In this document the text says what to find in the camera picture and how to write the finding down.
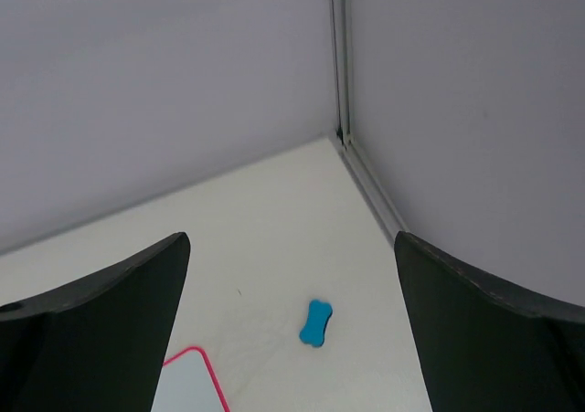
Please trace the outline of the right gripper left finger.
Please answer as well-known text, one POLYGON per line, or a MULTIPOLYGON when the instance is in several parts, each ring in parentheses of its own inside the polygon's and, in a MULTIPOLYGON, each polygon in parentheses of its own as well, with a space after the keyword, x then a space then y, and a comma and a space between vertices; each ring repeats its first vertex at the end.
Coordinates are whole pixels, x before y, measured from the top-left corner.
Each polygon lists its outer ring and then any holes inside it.
POLYGON ((1 308, 4 411, 149 411, 186 280, 175 233, 1 308))

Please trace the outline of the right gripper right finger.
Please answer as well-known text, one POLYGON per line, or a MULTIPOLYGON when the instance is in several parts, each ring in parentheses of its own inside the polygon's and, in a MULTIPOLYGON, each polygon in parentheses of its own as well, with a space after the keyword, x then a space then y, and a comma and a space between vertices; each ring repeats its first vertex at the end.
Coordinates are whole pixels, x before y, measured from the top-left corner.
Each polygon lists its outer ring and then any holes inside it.
POLYGON ((400 231, 394 251, 435 411, 581 411, 584 309, 400 231))

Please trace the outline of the pink framed whiteboard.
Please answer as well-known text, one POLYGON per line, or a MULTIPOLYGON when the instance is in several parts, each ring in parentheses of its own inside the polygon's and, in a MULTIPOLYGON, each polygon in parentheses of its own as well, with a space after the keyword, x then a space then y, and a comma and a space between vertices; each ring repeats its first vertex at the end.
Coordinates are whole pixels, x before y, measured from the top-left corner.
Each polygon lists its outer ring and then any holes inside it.
POLYGON ((164 362, 152 411, 230 411, 228 401, 203 348, 189 346, 164 362))

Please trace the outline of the blue whiteboard eraser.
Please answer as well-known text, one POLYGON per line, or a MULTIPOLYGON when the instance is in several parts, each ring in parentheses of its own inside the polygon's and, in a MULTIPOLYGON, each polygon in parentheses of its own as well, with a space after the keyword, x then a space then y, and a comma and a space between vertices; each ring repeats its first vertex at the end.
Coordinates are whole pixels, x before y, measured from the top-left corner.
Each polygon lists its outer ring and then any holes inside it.
POLYGON ((313 299, 308 304, 305 324, 299 332, 302 343, 320 348, 324 345, 327 324, 333 315, 329 302, 313 299))

